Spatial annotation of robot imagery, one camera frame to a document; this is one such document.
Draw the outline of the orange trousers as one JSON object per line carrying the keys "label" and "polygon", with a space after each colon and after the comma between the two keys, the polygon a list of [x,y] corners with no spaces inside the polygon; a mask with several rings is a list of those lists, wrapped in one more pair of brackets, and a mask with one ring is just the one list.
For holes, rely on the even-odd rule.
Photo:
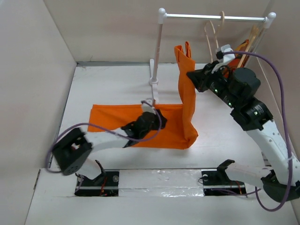
{"label": "orange trousers", "polygon": [[135,139],[146,138],[137,147],[188,149],[198,137],[192,124],[195,112],[196,93],[187,72],[195,69],[189,42],[175,46],[174,54],[179,68],[178,92],[181,104],[159,104],[160,117],[150,112],[143,113],[140,105],[93,105],[90,111],[89,132],[100,132],[93,125],[110,130],[124,128],[132,131]]}

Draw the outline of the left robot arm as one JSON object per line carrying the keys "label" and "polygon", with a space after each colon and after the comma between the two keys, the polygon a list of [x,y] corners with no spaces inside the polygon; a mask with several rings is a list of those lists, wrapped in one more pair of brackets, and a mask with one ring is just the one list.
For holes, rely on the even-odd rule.
{"label": "left robot arm", "polygon": [[94,186],[99,186],[106,178],[106,171],[98,160],[89,159],[91,153],[113,148],[128,148],[148,142],[154,137],[147,138],[147,134],[151,131],[159,132],[165,128],[166,123],[167,119],[160,110],[157,110],[143,112],[137,120],[116,130],[83,132],[79,127],[72,127],[52,148],[59,167],[58,172],[64,176],[76,174],[83,181],[89,180]]}

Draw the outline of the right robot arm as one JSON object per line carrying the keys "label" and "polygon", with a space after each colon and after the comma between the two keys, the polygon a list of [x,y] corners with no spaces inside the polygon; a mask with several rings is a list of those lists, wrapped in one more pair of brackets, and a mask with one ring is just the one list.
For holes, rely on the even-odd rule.
{"label": "right robot arm", "polygon": [[199,92],[211,90],[227,106],[232,108],[230,115],[234,121],[259,146],[271,168],[240,165],[228,159],[217,167],[219,183],[226,185],[231,181],[241,181],[263,189],[276,202],[284,198],[289,177],[288,163],[292,162],[292,181],[288,201],[300,196],[300,162],[288,156],[287,146],[282,138],[273,115],[267,106],[254,97],[261,85],[256,74],[240,67],[223,76],[223,69],[213,71],[216,62],[203,69],[187,72],[187,77]]}

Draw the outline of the wooden hanger with garment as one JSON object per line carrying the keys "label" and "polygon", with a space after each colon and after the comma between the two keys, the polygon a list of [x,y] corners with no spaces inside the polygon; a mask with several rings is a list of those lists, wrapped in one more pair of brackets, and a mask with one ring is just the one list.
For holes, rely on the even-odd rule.
{"label": "wooden hanger with garment", "polygon": [[[248,43],[248,45],[245,49],[245,52],[248,52],[250,50],[250,47],[253,44],[253,42],[255,41],[255,39],[258,35],[258,32],[259,32],[258,27],[256,25],[253,25],[252,29],[251,29],[251,32],[250,32],[250,35],[249,35],[249,43]],[[243,66],[245,58],[246,58],[246,55],[245,54],[242,55],[238,65],[237,65],[237,68],[240,68],[240,67]]]}

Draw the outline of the orange camouflage garment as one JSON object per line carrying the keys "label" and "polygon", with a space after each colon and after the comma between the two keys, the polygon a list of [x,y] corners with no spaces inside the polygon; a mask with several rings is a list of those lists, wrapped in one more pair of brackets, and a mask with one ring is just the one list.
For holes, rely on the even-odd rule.
{"label": "orange camouflage garment", "polygon": [[[247,46],[249,44],[249,39],[246,39],[243,43],[241,43],[236,49],[235,51],[245,51]],[[233,72],[235,69],[238,68],[238,65],[242,59],[242,56],[241,54],[235,54],[235,59],[233,61],[231,61],[228,66],[230,68],[230,71]],[[245,56],[245,59],[244,61],[242,62],[241,64],[241,67],[244,67],[246,61],[248,60],[248,56]],[[229,76],[229,71],[227,68],[224,69],[223,71],[223,76],[224,78],[228,78]]]}

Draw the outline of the white clothes rack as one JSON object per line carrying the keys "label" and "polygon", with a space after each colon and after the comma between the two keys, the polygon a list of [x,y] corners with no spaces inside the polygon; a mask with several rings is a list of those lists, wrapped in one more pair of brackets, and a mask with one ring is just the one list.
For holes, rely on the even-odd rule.
{"label": "white clothes rack", "polygon": [[227,16],[223,11],[220,15],[191,15],[191,14],[170,14],[167,13],[164,8],[158,10],[158,20],[157,20],[157,39],[154,58],[150,59],[150,80],[149,84],[151,86],[152,97],[155,102],[159,103],[159,92],[158,92],[158,64],[160,56],[160,47],[162,39],[162,31],[164,21],[166,19],[197,19],[205,21],[203,26],[203,32],[206,38],[210,59],[213,59],[213,50],[210,42],[210,38],[214,40],[215,47],[219,48],[218,35],[224,27],[225,22],[250,22],[250,23],[260,23],[260,26],[254,25],[252,31],[250,32],[249,44],[247,49],[251,52],[256,51],[262,38],[264,37],[267,30],[272,25],[277,14],[275,12],[268,13],[265,17],[247,17],[247,16]]}

